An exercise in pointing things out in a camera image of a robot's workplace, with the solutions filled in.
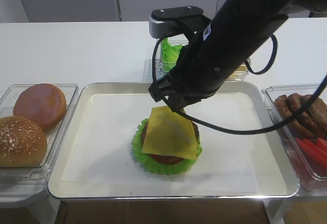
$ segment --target plain bun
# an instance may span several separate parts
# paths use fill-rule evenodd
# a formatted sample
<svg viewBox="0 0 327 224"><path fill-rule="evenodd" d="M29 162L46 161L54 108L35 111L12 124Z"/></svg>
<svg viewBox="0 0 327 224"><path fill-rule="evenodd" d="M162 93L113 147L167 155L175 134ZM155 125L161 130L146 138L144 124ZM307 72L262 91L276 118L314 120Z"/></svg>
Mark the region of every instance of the plain bun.
<svg viewBox="0 0 327 224"><path fill-rule="evenodd" d="M66 97L59 88L38 84L20 94L13 113L36 122L44 132L48 132L65 116L66 106Z"/></svg>

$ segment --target black cable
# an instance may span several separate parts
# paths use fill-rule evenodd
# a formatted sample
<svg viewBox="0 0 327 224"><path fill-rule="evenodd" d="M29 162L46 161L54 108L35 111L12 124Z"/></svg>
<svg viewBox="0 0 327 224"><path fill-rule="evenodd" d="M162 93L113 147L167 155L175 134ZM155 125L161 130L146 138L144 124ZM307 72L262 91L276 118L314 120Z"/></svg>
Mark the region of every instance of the black cable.
<svg viewBox="0 0 327 224"><path fill-rule="evenodd" d="M264 74L266 73L270 68L271 66L274 64L274 61L276 59L276 55L277 55L277 49L278 49L278 41L277 41L277 38L275 35L271 35L270 36L271 40L272 40L272 52L271 52L271 56L270 56L270 59L269 59L269 62L267 64L267 66L262 69L261 71L259 72L254 72L249 64L249 62L246 60L245 61L245 66L247 67L247 69L249 70L250 73L252 74L256 74L256 75L261 75L261 74Z"/></svg>
<svg viewBox="0 0 327 224"><path fill-rule="evenodd" d="M165 38L167 38L167 36L169 36L169 34L166 35L166 36L164 36L164 37L161 37L157 41L157 43L156 43L156 45L154 47L154 50L153 50L153 55L152 55L152 79L153 79L154 85L156 86L156 88L158 90L160 90L160 89L159 89L157 77L156 77L156 74L155 74L155 56L157 54L157 50L158 50L159 44ZM217 130L217 131L229 133L229 134L234 134L234 135L256 135L256 134L268 133L268 132L271 132L271 131L278 130L278 129L284 127L285 125L287 125L289 122L295 120L301 113L303 113L306 109L309 108L309 106L311 106L311 104L313 104L316 101L316 99L321 95L321 93L325 89L326 85L327 85L327 75L325 76L325 78L323 79L323 81L320 83L320 85L318 86L317 90L309 98L309 100L307 100L307 102L304 103L291 116L289 116L288 118L282 120L281 122L279 122L279 123L277 123L277 124L275 124L273 126L262 128L262 129L257 129L257 130L251 130L251 131L230 130L230 129L219 127L219 126L215 126L215 125L213 125L211 123L207 123L207 122L202 121L200 119L191 117L191 116L189 116L187 114L184 114L184 113L182 113L180 111L176 111L176 113L179 114L180 116L182 116L182 117L184 117L184 118L186 118L188 120L191 120L193 122L196 122L196 123L198 123L200 125L203 125L203 126L212 128L212 129ZM170 107L172 109L171 104L168 102L168 100L165 98L165 96L162 94L162 92L160 94L161 94L161 99L167 104L168 107Z"/></svg>
<svg viewBox="0 0 327 224"><path fill-rule="evenodd" d="M66 209L65 216L63 217L63 224L66 224L66 218L68 215L68 206L67 206L66 202L64 202L64 201L61 201L61 202L65 205L65 209Z"/></svg>

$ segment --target white wall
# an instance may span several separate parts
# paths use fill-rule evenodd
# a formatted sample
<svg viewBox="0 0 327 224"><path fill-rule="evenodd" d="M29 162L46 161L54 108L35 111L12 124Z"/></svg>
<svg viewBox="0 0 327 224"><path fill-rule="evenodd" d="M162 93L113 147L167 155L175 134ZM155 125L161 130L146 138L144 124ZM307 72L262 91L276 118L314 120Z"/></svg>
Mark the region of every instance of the white wall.
<svg viewBox="0 0 327 224"><path fill-rule="evenodd" d="M21 0L0 0L0 23L28 22Z"/></svg>

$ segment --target burger patty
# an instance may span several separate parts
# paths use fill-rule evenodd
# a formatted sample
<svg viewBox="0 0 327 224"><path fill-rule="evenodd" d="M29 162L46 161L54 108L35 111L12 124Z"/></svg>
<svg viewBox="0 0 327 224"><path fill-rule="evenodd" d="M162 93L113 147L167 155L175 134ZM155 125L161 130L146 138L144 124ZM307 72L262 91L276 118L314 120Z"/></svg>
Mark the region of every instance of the burger patty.
<svg viewBox="0 0 327 224"><path fill-rule="evenodd" d="M291 94L286 99L286 104L291 109L292 112L295 112L296 110L300 109L302 106L301 102L302 95L299 95L297 93ZM298 118L298 122L307 128L308 130L312 131L313 134L316 135L316 137L325 137L325 132L318 126L318 124L313 120L313 118L307 113L303 112L301 113Z"/></svg>
<svg viewBox="0 0 327 224"><path fill-rule="evenodd" d="M147 133L148 123L149 122L147 122L144 125L143 131L141 133L141 143L142 143L142 145L144 143L145 135ZM193 122L192 122L192 125L193 125L193 128L194 128L195 138L199 139L200 134L199 134L198 126ZM149 154L149 155L151 156L151 158L153 158L155 161L157 161L158 163L161 163L161 164L177 164L177 163L184 160L183 158L174 157L174 156L162 156L162 155L155 155L155 154Z"/></svg>
<svg viewBox="0 0 327 224"><path fill-rule="evenodd" d="M311 95L302 96L302 103L307 102L310 97ZM327 132L327 105L322 99L317 98L317 100L310 106L309 113L318 126Z"/></svg>
<svg viewBox="0 0 327 224"><path fill-rule="evenodd" d="M287 99L286 95L281 95L274 101L274 104L283 119L286 119L292 115L291 110L286 104L286 99ZM311 131L300 125L296 119L290 122L289 125L292 129L294 129L297 133L299 133L304 138L307 139L315 138L315 135Z"/></svg>

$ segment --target white table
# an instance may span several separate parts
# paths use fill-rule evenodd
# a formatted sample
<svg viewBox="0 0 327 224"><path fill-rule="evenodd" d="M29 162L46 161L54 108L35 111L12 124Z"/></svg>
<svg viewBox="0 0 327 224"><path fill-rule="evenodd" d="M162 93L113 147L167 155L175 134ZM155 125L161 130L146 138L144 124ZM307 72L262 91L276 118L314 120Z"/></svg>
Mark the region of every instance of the white table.
<svg viewBox="0 0 327 224"><path fill-rule="evenodd" d="M259 89L320 83L327 70L327 19L290 19L276 36L271 70L246 80ZM76 83L81 90L95 82L150 82L144 67L154 44L147 22L3 23L0 94L12 84ZM271 49L268 40L251 57L254 70L266 65Z"/></svg>

